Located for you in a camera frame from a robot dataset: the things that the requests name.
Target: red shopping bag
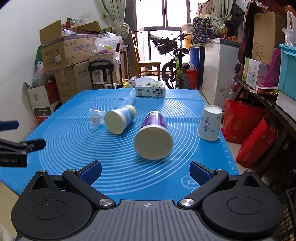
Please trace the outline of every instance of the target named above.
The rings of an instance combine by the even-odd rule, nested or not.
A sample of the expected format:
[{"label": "red shopping bag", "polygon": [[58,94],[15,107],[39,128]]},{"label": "red shopping bag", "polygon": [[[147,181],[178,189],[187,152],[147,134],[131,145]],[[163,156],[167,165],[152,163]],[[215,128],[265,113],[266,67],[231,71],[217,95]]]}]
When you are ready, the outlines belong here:
[{"label": "red shopping bag", "polygon": [[276,139],[276,133],[267,125],[266,118],[263,118],[250,136],[245,139],[236,162],[245,168],[252,166]]},{"label": "red shopping bag", "polygon": [[239,101],[226,100],[222,133],[227,141],[242,144],[267,111]]}]

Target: bicycle seat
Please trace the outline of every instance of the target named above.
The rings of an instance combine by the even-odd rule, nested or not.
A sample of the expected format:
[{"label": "bicycle seat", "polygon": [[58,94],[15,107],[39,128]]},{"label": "bicycle seat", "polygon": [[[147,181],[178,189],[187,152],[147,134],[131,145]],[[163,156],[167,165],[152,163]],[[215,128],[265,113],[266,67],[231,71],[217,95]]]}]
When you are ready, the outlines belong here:
[{"label": "bicycle seat", "polygon": [[186,48],[175,49],[175,50],[174,50],[174,54],[178,53],[179,51],[182,52],[182,53],[184,53],[184,54],[189,54],[189,50],[186,49]]}]

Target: red bucket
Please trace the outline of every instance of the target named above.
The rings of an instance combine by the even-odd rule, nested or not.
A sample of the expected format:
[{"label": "red bucket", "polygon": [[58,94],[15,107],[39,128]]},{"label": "red bucket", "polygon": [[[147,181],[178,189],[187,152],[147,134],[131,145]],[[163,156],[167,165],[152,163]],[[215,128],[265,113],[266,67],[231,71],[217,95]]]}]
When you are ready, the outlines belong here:
[{"label": "red bucket", "polygon": [[197,85],[198,70],[187,70],[186,74],[189,79],[190,89],[195,89]]}]

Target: concentric circle pattern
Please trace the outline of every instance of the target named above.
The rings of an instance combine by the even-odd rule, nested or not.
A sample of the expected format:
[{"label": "concentric circle pattern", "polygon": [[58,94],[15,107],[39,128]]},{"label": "concentric circle pattern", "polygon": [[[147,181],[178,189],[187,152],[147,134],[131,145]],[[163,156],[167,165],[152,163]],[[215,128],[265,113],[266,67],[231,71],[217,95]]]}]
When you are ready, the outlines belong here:
[{"label": "concentric circle pattern", "polygon": [[[134,98],[131,93],[126,94],[124,101],[114,94],[85,99],[54,119],[43,135],[46,148],[39,153],[42,168],[57,175],[99,160],[102,175],[93,187],[112,197],[153,186],[191,161],[199,143],[196,135],[199,120],[194,113],[173,98]],[[109,111],[127,104],[136,108],[137,117],[122,134],[113,135],[104,126],[90,127],[89,109]],[[146,114],[153,110],[164,115],[174,140],[171,154],[157,161],[139,157],[133,146]]]}]

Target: purple paper cup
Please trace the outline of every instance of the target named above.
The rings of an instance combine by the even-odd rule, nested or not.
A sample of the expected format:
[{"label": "purple paper cup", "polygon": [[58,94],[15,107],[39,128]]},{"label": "purple paper cup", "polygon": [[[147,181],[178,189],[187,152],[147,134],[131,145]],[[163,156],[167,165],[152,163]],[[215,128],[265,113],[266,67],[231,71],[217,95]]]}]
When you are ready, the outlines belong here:
[{"label": "purple paper cup", "polygon": [[139,156],[148,160],[158,160],[170,154],[173,138],[159,111],[151,111],[146,115],[133,143]]}]

